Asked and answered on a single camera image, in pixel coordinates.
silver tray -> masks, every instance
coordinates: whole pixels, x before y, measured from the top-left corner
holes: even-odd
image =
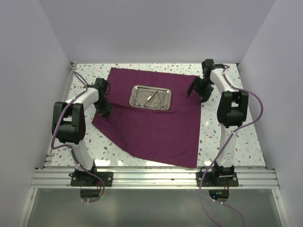
[[[167,111],[170,108],[171,90],[160,87],[135,85],[129,105],[139,108]]]

terrazzo tabletop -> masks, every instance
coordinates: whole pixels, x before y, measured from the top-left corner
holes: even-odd
[[[237,87],[242,88],[236,64],[230,64],[229,66],[230,69],[226,74]],[[76,71],[81,74],[89,84],[93,84],[98,77],[107,79],[111,68],[202,76],[201,64],[78,64]],[[73,98],[82,90],[83,85],[74,77],[68,99]],[[220,97],[221,95],[215,87],[210,99],[201,104],[201,126],[197,166],[210,165],[218,154],[221,127],[217,121],[216,114]],[[95,159],[97,166],[171,166],[135,158],[121,150],[91,124],[95,111],[94,105],[91,105],[85,111],[86,136],[84,139],[89,154]],[[246,122],[251,121],[250,111],[248,111]],[[51,152],[54,153],[51,166],[74,166],[73,159],[66,148],[52,150]],[[234,162],[235,166],[265,166],[254,125],[240,130],[236,142]]]

maroon fabric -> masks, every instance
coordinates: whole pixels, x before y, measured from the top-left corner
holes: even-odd
[[[108,119],[95,114],[92,124],[132,156],[155,162],[196,168],[201,105],[187,89],[194,76],[112,68],[107,96],[112,111]],[[168,111],[129,105],[134,85],[171,90]]]

purple cable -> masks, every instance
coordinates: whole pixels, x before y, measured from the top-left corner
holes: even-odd
[[[230,67],[229,67],[228,65],[224,65],[224,66],[225,66],[225,68],[223,69],[223,77],[224,77],[225,81],[227,82],[227,84],[228,84],[230,87],[232,87],[233,89],[236,89],[236,90],[238,90],[238,91],[245,91],[245,92],[247,92],[247,93],[253,95],[253,96],[259,101],[260,106],[261,106],[261,111],[260,111],[259,116],[258,116],[255,120],[253,120],[252,122],[247,123],[247,124],[245,124],[245,125],[243,125],[243,126],[241,126],[241,127],[238,127],[238,128],[236,128],[234,131],[232,131],[232,134],[229,136],[229,138],[227,139],[226,143],[222,146],[222,148],[221,148],[221,150],[219,151],[218,155],[214,158],[214,160],[212,161],[212,163],[206,168],[205,172],[204,172],[203,175],[202,175],[202,178],[201,178],[201,181],[200,181],[200,186],[199,186],[199,197],[200,197],[201,205],[202,205],[202,207],[203,207],[205,213],[208,215],[208,217],[209,217],[214,223],[216,223],[216,224],[217,224],[218,226],[220,226],[220,227],[224,227],[224,226],[221,225],[219,222],[217,222],[217,221],[211,216],[211,214],[207,211],[207,209],[206,209],[206,207],[205,207],[205,205],[204,205],[204,202],[203,202],[203,199],[202,199],[202,193],[201,193],[202,182],[203,182],[203,180],[204,180],[204,178],[205,178],[205,175],[206,175],[207,171],[211,169],[212,165],[215,163],[215,161],[216,161],[216,160],[218,159],[218,157],[221,155],[221,153],[223,152],[223,150],[224,150],[225,147],[227,146],[228,142],[231,140],[232,136],[234,135],[234,133],[235,133],[236,131],[240,130],[240,129],[243,129],[243,128],[247,127],[247,126],[250,126],[250,125],[256,123],[256,122],[261,118],[261,116],[262,116],[262,114],[263,114],[263,103],[262,103],[261,99],[260,99],[255,93],[253,93],[253,92],[250,92],[250,91],[247,91],[247,90],[245,90],[245,89],[241,89],[241,88],[237,88],[237,87],[233,86],[233,85],[231,84],[231,82],[228,81],[228,79],[227,79],[227,77],[226,77],[226,75],[225,75],[225,71],[226,71],[227,69],[229,69]],[[232,208],[234,211],[236,211],[236,212],[240,215],[240,217],[241,217],[241,219],[242,219],[242,227],[244,227],[244,226],[245,226],[245,220],[244,220],[244,217],[243,217],[243,215],[241,214],[241,212],[240,212],[239,210],[237,210],[235,207],[233,207],[232,205],[229,205],[229,204],[227,204],[227,203],[223,203],[223,205],[225,205],[225,206],[227,206],[227,207],[229,207],[229,208]]]
[[[64,114],[65,114],[66,110],[68,109],[68,107],[69,107],[71,104],[73,104],[73,102],[75,102],[76,99],[78,99],[81,95],[83,95],[83,94],[84,94],[85,92],[87,92],[87,90],[88,90],[86,80],[83,79],[83,80],[85,81],[85,82],[83,82],[83,81],[80,79],[80,77],[81,77],[81,78],[83,78],[83,77],[82,77],[79,73],[77,73],[77,72],[73,72],[73,73],[74,73],[75,77],[84,85],[85,91],[82,91],[80,94],[78,94],[74,99],[71,100],[71,102],[69,102],[69,103],[63,108],[62,113],[61,113],[61,115],[60,115],[60,117],[59,117],[58,123],[57,123],[57,125],[56,125],[56,127],[55,127],[55,130],[54,130],[54,132],[53,132],[53,137],[52,137],[52,142],[51,142],[51,148],[52,148],[52,149],[58,149],[58,148],[67,147],[67,148],[71,149],[71,155],[72,155],[73,159],[75,160],[75,162],[76,162],[76,163],[77,163],[77,164],[78,164],[78,165],[79,165],[87,174],[89,174],[89,175],[95,177],[97,180],[101,181],[101,183],[102,183],[102,192],[99,194],[99,196],[98,196],[96,199],[93,199],[93,200],[89,200],[89,199],[86,200],[87,202],[95,202],[95,201],[97,201],[98,199],[100,199],[101,196],[104,194],[104,190],[105,190],[105,187],[104,187],[105,183],[104,183],[104,181],[103,181],[100,177],[98,177],[97,175],[92,174],[88,169],[86,169],[83,165],[81,165],[81,163],[79,163],[79,161],[77,160],[77,158],[76,158],[76,156],[75,156],[75,153],[74,153],[74,150],[73,150],[73,148],[72,148],[71,145],[62,144],[62,145],[59,145],[59,146],[57,146],[57,147],[54,146],[54,142],[55,142],[55,139],[56,139],[56,135],[57,135],[57,133],[58,133],[58,130],[59,130],[60,122],[62,121],[62,119],[63,119],[63,117],[64,117]]]

